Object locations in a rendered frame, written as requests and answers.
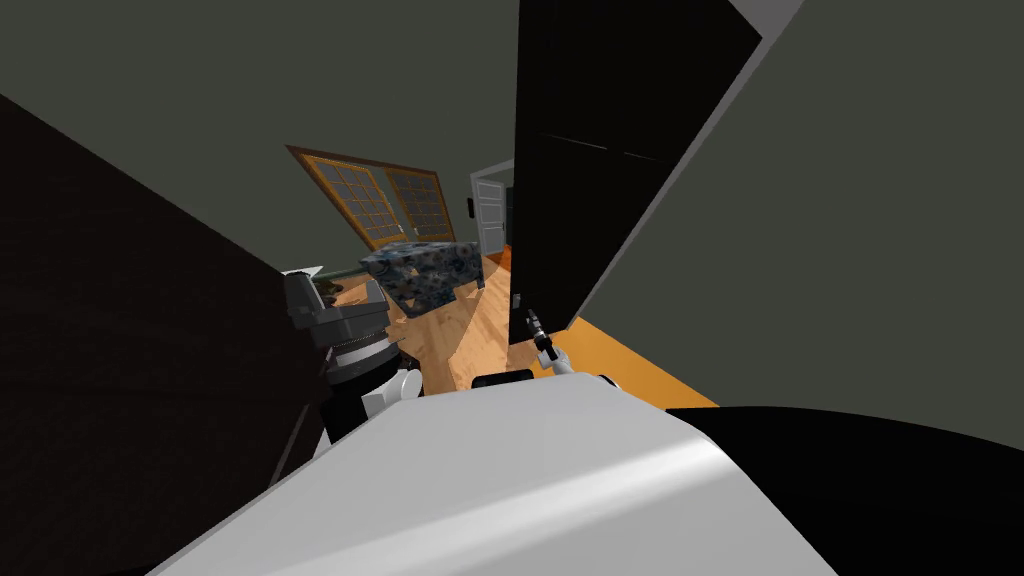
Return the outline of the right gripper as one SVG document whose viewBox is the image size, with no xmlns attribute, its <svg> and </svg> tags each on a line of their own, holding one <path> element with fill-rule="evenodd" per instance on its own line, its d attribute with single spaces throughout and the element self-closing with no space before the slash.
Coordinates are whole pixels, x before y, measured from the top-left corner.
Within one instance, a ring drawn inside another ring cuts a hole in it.
<svg viewBox="0 0 1024 576">
<path fill-rule="evenodd" d="M 557 361 L 558 354 L 554 347 L 554 344 L 550 336 L 543 329 L 538 317 L 534 312 L 528 312 L 526 315 L 526 320 L 528 331 L 530 332 L 534 344 L 542 357 L 546 357 L 549 361 Z"/>
</svg>

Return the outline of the black door leaf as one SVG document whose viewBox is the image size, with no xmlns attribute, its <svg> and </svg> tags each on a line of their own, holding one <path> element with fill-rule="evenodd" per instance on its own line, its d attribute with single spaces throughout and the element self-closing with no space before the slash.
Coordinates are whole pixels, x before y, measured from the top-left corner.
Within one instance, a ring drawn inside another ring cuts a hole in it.
<svg viewBox="0 0 1024 576">
<path fill-rule="evenodd" d="M 732 0 L 520 0 L 511 343 L 570 324 L 761 39 Z"/>
</svg>

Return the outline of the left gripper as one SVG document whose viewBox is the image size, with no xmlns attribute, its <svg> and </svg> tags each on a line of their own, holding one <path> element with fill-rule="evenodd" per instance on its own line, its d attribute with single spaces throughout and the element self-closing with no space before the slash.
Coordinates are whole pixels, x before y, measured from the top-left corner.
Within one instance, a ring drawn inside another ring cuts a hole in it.
<svg viewBox="0 0 1024 576">
<path fill-rule="evenodd" d="M 364 285 L 364 304 L 326 308 L 311 276 L 293 271 L 284 276 L 287 314 L 296 329 L 309 328 L 315 345 L 334 347 L 383 331 L 389 324 L 388 298 L 376 280 Z"/>
</svg>

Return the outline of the wooden framed window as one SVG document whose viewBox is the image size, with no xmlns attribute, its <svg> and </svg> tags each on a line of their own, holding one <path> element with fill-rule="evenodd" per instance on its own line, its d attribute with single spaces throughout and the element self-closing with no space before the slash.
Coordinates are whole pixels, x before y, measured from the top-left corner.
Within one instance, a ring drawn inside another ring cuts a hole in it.
<svg viewBox="0 0 1024 576">
<path fill-rule="evenodd" d="M 400 241 L 456 240 L 436 172 L 294 145 L 286 149 L 370 250 Z"/>
</svg>

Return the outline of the dark brown flat panel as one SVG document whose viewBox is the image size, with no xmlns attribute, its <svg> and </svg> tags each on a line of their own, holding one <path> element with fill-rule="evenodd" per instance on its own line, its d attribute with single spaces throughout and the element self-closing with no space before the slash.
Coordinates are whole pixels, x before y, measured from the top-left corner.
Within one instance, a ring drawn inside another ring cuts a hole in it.
<svg viewBox="0 0 1024 576">
<path fill-rule="evenodd" d="M 139 576 L 305 464 L 282 275 L 0 95 L 0 576 Z"/>
</svg>

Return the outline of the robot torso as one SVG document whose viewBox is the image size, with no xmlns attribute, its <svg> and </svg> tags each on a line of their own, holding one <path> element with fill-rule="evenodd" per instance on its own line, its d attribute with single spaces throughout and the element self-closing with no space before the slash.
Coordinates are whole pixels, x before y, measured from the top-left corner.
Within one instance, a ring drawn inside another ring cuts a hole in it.
<svg viewBox="0 0 1024 576">
<path fill-rule="evenodd" d="M 706 434 L 584 373 L 402 400 L 150 576 L 837 576 Z"/>
</svg>

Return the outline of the white panelled door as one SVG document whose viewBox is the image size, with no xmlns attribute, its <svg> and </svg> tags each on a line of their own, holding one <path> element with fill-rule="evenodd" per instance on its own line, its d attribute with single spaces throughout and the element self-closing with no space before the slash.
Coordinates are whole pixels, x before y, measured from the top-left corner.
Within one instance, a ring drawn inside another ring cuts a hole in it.
<svg viewBox="0 0 1024 576">
<path fill-rule="evenodd" d="M 501 182 L 475 178 L 472 188 L 480 253 L 501 253 L 506 245 L 506 187 Z"/>
</svg>

